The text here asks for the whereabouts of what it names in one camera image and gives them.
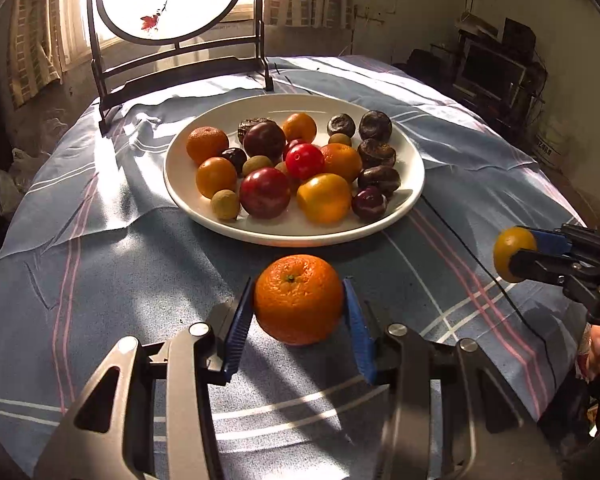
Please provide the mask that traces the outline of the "person's right hand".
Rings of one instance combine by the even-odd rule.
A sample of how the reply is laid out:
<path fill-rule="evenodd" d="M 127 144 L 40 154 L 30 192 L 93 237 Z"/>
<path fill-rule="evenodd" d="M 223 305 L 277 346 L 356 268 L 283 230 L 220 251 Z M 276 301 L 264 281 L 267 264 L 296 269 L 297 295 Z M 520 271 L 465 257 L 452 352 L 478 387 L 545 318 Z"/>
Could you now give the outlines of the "person's right hand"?
<path fill-rule="evenodd" d="M 600 325 L 586 324 L 580 342 L 577 366 L 587 382 L 600 376 Z"/>

